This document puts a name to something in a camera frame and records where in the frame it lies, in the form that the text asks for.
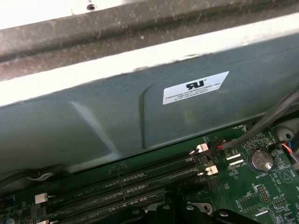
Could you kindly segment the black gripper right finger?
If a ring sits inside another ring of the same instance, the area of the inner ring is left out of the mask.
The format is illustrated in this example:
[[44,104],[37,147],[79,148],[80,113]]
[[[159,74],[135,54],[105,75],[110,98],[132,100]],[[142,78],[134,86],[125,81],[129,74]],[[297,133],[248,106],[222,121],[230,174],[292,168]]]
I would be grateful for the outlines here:
[[176,224],[254,224],[255,220],[228,209],[213,210],[209,203],[186,202],[183,196],[176,201]]

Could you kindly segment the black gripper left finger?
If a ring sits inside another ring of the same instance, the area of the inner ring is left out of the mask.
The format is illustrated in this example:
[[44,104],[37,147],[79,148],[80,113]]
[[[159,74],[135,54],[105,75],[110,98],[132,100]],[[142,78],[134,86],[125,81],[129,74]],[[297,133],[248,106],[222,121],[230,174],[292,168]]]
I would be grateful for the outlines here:
[[148,207],[148,211],[141,217],[130,218],[126,224],[173,224],[175,223],[175,191],[165,190],[164,202],[152,209],[154,205]]

